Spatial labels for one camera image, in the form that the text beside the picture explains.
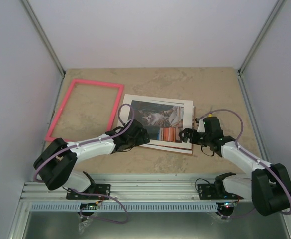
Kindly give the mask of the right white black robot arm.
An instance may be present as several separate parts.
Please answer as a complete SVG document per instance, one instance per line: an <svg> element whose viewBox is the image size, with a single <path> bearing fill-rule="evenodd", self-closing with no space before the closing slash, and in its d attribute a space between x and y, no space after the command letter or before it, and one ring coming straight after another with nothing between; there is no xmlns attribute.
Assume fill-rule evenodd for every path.
<svg viewBox="0 0 291 239"><path fill-rule="evenodd" d="M243 148L237 139L225 136L217 117L199 121L198 129L186 128L179 133L182 142L208 147L235 164L246 178L229 172L216 177L213 184L215 195L221 199L234 195L250 200L256 211L263 216L276 212L291 214L291 180L287 169L280 163L271 164Z"/></svg>

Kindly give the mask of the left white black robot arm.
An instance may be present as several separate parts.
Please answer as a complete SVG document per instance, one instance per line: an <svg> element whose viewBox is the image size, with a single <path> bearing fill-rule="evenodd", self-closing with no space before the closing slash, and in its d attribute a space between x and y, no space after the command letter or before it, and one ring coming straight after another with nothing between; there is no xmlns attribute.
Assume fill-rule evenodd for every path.
<svg viewBox="0 0 291 239"><path fill-rule="evenodd" d="M89 199L95 194L96 184L88 173L74 170L77 164L97 156L126 152L149 142L143 125L130 120L97 138L79 142L58 138L35 160L33 167L49 190L65 187Z"/></svg>

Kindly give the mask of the white passe-partout mat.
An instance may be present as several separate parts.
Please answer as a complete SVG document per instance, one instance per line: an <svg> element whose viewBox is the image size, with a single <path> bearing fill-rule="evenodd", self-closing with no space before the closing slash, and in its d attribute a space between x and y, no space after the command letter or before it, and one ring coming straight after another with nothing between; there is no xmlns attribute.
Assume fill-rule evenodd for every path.
<svg viewBox="0 0 291 239"><path fill-rule="evenodd" d="M193 127L193 119L194 119L194 111L195 111L195 106L193 105L193 101L149 97L149 96L138 96L138 95L130 95L130 94L124 95L123 103L129 104L130 106L122 107L122 110L120 112L121 121L117 123L118 126L122 126L122 124L127 122L129 119L131 119L132 116L135 117L134 110L131 106L132 100L182 106L184 108L182 130L184 130L185 128L192 129ZM149 144L144 144L142 146L146 148L156 149L156 150L164 150L164 151L183 153L183 154L193 153L192 145L190 143L183 143L182 141L180 143L172 143L172 142L165 142L165 141L150 140Z"/></svg>

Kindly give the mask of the cat and books photo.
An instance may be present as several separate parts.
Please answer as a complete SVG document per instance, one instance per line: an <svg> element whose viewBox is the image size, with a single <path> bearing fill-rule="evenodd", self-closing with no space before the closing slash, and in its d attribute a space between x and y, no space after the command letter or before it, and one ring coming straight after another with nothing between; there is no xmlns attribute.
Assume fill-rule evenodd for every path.
<svg viewBox="0 0 291 239"><path fill-rule="evenodd" d="M131 101L135 120L147 130L150 140L180 143L183 129L182 106Z"/></svg>

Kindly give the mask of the yellow handled screwdriver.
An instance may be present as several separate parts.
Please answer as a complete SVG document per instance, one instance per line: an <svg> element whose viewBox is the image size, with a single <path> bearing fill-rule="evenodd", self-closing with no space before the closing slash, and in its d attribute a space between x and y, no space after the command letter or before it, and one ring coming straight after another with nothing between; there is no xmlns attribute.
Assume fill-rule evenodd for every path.
<svg viewBox="0 0 291 239"><path fill-rule="evenodd" d="M212 110L213 110L213 105L211 105L209 113L208 113L208 117L212 117Z"/></svg>

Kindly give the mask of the pink wooden photo frame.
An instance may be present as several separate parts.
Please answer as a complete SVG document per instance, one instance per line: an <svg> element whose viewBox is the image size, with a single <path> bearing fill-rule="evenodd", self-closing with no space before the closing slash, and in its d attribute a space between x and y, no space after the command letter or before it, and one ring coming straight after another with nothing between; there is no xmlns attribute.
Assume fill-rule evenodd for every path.
<svg viewBox="0 0 291 239"><path fill-rule="evenodd" d="M119 108L119 103L123 94L123 90L124 90L124 84L120 84L120 83L111 83L111 82L103 82L103 81L95 81L95 80L86 80L86 79L73 79L70 82L70 85L68 87L68 89L65 92L65 95L61 101L61 104L59 106L59 108L55 111L54 117L52 119L52 122L50 124L50 127L46 133L45 136L45 141L46 142L52 142L53 140L55 140L54 137L52 137L52 133L54 131L54 128L63 112L63 109L70 97L70 94L72 92L72 89L74 88L75 84L86 84L86 85L96 85L96 86L102 86L102 87L107 87L107 88L118 88L118 93L116 95L115 98L115 102L114 102L114 106L113 109L111 111L111 115L109 118L109 122L107 125L107 131L111 130L113 123L114 123L114 119L116 117L116 114L118 112L118 108Z"/></svg>

